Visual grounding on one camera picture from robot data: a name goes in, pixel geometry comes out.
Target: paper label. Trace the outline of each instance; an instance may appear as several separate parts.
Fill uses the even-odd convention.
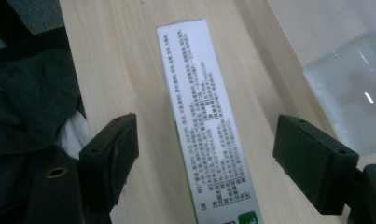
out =
[[[207,22],[157,29],[199,223],[263,223]]]

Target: wood grain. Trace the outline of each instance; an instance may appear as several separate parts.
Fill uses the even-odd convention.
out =
[[[319,215],[272,157],[278,114],[333,134],[266,0],[61,0],[91,133],[137,114],[140,157],[114,223],[195,223],[156,27],[207,19],[266,223],[345,223]]]

